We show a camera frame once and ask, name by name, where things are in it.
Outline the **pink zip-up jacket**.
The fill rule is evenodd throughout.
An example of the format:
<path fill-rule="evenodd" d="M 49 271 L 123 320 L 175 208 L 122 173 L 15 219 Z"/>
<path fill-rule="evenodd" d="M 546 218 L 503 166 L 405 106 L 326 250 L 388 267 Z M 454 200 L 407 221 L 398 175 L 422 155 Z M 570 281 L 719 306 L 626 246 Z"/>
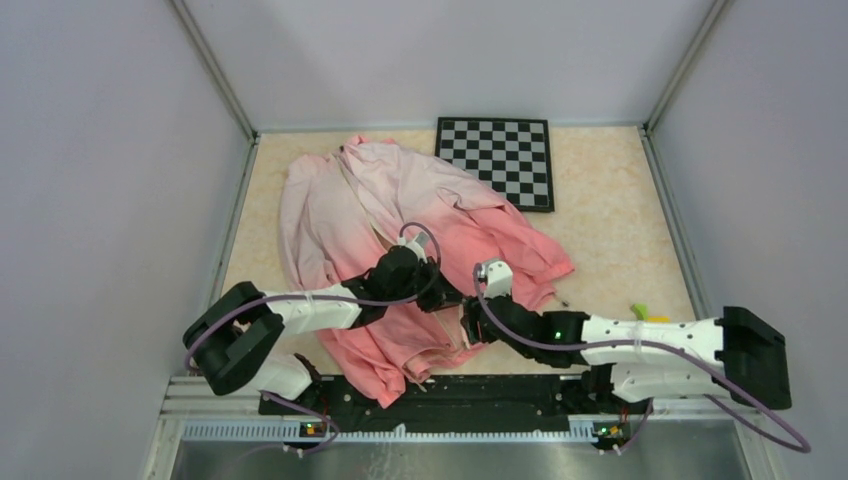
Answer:
<path fill-rule="evenodd" d="M 463 294 L 473 291 L 474 266 L 498 258 L 512 269 L 514 299 L 537 310 L 554 295 L 555 281 L 574 269 L 564 248 L 501 195 L 436 157 L 358 136 L 288 167 L 279 251 L 292 289 L 326 288 L 363 274 L 399 237 L 422 229 L 435 238 L 428 254 L 441 258 L 443 275 Z M 317 336 L 346 379 L 382 407 L 408 382 L 476 354 L 463 343 L 456 309 L 395 306 L 369 326 Z"/>

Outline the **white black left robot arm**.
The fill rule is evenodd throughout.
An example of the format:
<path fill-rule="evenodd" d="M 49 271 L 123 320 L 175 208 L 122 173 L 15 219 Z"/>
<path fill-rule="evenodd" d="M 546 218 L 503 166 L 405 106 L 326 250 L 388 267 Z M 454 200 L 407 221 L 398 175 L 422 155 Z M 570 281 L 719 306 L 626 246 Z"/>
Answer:
<path fill-rule="evenodd" d="M 320 376 L 300 354 L 274 356 L 279 340 L 323 330 L 361 330 L 395 306 L 433 312 L 463 296 L 418 248 L 395 246 L 362 274 L 329 287 L 273 294 L 243 281 L 228 290 L 183 333 L 188 365 L 212 392 L 251 387 L 268 391 L 297 413 L 319 404 Z"/>

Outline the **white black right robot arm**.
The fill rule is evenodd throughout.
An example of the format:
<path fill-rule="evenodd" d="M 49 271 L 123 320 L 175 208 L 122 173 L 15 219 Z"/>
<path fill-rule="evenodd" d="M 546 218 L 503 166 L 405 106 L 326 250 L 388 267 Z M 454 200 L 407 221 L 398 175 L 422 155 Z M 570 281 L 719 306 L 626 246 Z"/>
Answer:
<path fill-rule="evenodd" d="M 785 337 L 744 307 L 726 306 L 717 318 L 655 323 L 536 313 L 503 295 L 467 298 L 460 324 L 471 346 L 503 342 L 542 365 L 598 368 L 586 397 L 600 412 L 624 401 L 695 395 L 772 410 L 792 405 Z"/>

